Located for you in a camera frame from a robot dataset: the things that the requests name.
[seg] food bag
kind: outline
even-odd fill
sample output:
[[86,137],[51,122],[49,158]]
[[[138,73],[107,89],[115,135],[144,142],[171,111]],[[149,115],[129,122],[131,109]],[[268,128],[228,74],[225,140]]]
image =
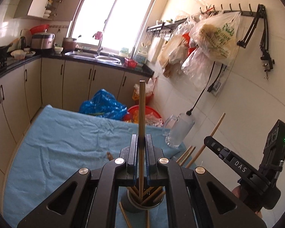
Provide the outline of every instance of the food bag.
[[218,14],[198,22],[189,36],[212,61],[229,65],[235,58],[241,12]]

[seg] rice cooker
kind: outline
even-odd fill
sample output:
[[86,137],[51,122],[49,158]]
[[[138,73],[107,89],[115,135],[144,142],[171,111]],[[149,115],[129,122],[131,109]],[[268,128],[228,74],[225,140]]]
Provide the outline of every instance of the rice cooker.
[[32,35],[31,49],[45,50],[53,48],[55,43],[55,34],[41,32]]

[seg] white tile wall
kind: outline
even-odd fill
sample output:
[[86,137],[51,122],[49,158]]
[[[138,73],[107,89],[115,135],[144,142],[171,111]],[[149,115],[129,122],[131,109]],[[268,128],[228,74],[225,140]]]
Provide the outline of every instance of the white tile wall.
[[14,39],[26,37],[28,45],[31,44],[29,29],[40,25],[40,20],[14,19],[19,0],[3,0],[0,5],[0,46],[8,45]]
[[[222,4],[229,10],[229,3],[233,9],[238,9],[238,4],[241,3],[243,10],[248,10],[248,4],[251,3],[254,11],[259,3],[266,6],[270,32],[269,52],[276,64],[269,73],[269,80],[265,80],[259,47],[264,28],[261,19],[247,48],[238,49],[234,64],[228,68],[227,82],[219,96],[214,97],[205,92],[201,97],[193,112],[196,123],[184,143],[186,146],[196,146],[197,151],[225,112],[226,116],[214,138],[258,168],[268,132],[277,119],[285,122],[285,7],[280,0],[168,0],[162,19],[197,13],[200,6],[203,8],[210,4],[216,8]],[[251,17],[241,18],[237,33],[239,39],[245,35],[251,21]],[[158,63],[150,67],[156,73],[161,73]],[[216,77],[218,70],[219,66],[216,66],[212,79]],[[174,72],[170,78],[160,76],[151,105],[159,110],[163,118],[167,118],[171,114],[186,112],[199,94],[186,75]],[[202,164],[228,189],[237,186],[238,175],[207,148],[195,163]],[[285,211],[285,165],[277,185],[282,192],[278,204],[273,210],[262,210],[268,228]]]

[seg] stainless steel sink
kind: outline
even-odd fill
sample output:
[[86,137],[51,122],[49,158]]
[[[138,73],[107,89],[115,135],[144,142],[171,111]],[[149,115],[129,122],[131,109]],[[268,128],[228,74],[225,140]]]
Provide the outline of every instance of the stainless steel sink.
[[112,64],[116,64],[116,65],[121,65],[121,61],[118,58],[115,57],[111,57],[111,56],[103,56],[103,55],[99,55],[96,57],[97,60],[99,61],[103,61],[106,63],[112,63]]
[[65,55],[73,56],[75,58],[90,59],[90,60],[96,60],[96,61],[100,61],[104,63],[122,65],[121,61],[118,58],[111,57],[111,56],[103,56],[103,55],[96,56],[96,54],[82,52],[82,51],[71,51],[71,52],[65,53]]
[[90,59],[95,59],[95,57],[96,57],[96,54],[88,53],[88,52],[82,52],[82,51],[71,51],[71,52],[65,53],[65,55],[73,55],[73,56],[77,56],[77,57],[90,58]]

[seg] tile backsplash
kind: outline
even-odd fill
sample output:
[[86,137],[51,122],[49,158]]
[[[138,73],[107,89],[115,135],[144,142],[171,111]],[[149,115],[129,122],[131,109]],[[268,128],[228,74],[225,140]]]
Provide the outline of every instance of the tile backsplash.
[[0,46],[21,36],[25,36],[27,45],[30,45],[32,36],[29,30],[41,24],[40,20],[14,19],[18,3],[19,0],[3,0],[0,5]]

